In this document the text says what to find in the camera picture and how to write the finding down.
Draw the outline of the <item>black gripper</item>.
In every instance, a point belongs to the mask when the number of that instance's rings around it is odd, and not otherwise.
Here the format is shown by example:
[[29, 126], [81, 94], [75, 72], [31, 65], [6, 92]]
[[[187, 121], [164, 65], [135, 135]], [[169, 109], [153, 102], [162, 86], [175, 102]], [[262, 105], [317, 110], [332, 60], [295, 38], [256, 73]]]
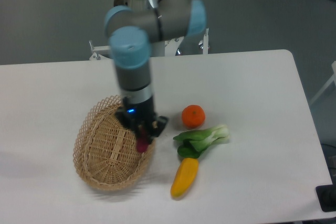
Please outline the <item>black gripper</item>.
[[115, 116], [124, 128], [135, 134], [136, 138], [142, 137], [143, 129], [148, 143], [152, 143], [155, 137], [161, 135], [169, 118], [157, 115], [154, 110], [153, 96], [141, 103], [131, 103], [131, 100], [126, 97], [121, 102]]

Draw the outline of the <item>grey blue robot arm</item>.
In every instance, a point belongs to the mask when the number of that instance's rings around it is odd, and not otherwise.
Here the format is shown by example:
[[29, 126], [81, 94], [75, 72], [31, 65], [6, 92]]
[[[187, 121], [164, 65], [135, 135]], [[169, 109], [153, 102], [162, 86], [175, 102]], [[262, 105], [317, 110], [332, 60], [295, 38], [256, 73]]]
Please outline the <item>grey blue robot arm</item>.
[[201, 0], [156, 0], [135, 10], [130, 3], [110, 9], [104, 19], [122, 104], [116, 116], [138, 141], [152, 143], [168, 119], [156, 114], [150, 73], [152, 45], [201, 33], [206, 10]]

